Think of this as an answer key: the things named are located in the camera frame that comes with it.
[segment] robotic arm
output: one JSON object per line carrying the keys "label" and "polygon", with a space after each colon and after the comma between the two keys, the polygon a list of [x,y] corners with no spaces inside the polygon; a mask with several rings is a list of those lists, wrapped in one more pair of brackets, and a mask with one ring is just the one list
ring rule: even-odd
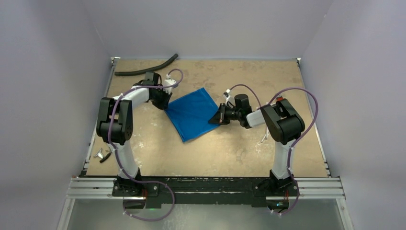
{"label": "robotic arm", "polygon": [[[275,104],[267,104],[257,111],[252,111],[246,94],[238,94],[234,98],[225,92],[226,103],[221,103],[216,114],[209,123],[227,125],[231,120],[237,120],[244,128],[266,124],[272,138],[275,140],[275,159],[270,173],[278,182],[277,187],[286,185],[284,182],[289,175],[288,151],[293,142],[300,137],[305,129],[305,123],[287,99],[277,98]],[[293,150],[289,159],[292,165]]]}
{"label": "robotic arm", "polygon": [[[113,98],[104,97],[100,101],[99,116],[97,119],[96,133],[103,141],[108,143],[108,146],[113,150],[113,146],[108,141],[108,131],[111,119],[114,119],[111,133],[111,141],[117,146],[118,156],[121,159],[121,165],[126,172],[135,178],[138,174],[138,166],[134,161],[130,142],[128,141],[133,134],[133,109],[141,103],[151,101],[152,104],[161,110],[168,107],[168,102],[172,96],[175,80],[169,78],[162,81],[159,74],[147,72],[145,79],[134,84],[133,91],[125,95],[118,103],[116,114],[118,118],[112,117],[114,104],[120,96]],[[167,86],[168,88],[148,88],[149,86]],[[123,179],[129,179],[123,171],[118,172],[118,176]]]}

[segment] white enclosure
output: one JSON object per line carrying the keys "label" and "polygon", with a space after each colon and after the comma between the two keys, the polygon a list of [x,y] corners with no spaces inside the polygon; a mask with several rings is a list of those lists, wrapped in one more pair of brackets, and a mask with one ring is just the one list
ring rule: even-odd
{"label": "white enclosure", "polygon": [[55,229],[84,163],[110,57],[301,58],[355,229],[406,226],[399,0],[5,0],[0,225]]}

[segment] black rubber hose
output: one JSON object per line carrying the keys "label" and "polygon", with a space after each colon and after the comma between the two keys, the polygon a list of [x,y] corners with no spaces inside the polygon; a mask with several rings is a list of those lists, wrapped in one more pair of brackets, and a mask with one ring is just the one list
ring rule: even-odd
{"label": "black rubber hose", "polygon": [[163,69],[166,66],[170,65],[177,57],[178,57],[178,54],[175,54],[171,58],[169,58],[167,61],[160,64],[159,66],[154,66],[151,68],[137,70],[137,71],[130,71],[130,72],[114,72],[114,75],[115,76],[136,76],[136,75],[145,74],[146,72],[154,72],[154,71]]}

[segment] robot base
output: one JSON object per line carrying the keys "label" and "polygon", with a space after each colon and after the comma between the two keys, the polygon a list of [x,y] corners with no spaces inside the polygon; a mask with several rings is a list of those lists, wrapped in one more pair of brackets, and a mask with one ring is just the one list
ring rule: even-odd
{"label": "robot base", "polygon": [[[297,194],[290,178],[275,182],[272,177],[141,177],[138,174],[136,179],[160,181],[167,184],[175,193],[176,204],[243,204],[275,209],[280,201],[269,201],[267,197],[282,197],[282,200],[287,194],[289,196],[296,196]],[[161,208],[162,204],[172,203],[169,190],[160,184],[137,184],[122,178],[117,178],[114,181],[113,196],[125,198],[144,196],[145,194],[147,194],[146,202],[143,204],[136,202],[128,203],[125,206],[128,208],[143,208],[144,206],[145,208]]]}

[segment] blue cloth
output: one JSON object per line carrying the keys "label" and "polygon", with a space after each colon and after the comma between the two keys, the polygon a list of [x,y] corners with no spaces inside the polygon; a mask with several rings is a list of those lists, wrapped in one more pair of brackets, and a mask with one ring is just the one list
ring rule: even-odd
{"label": "blue cloth", "polygon": [[219,127],[208,123],[217,110],[213,99],[201,88],[169,103],[165,112],[185,142]]}

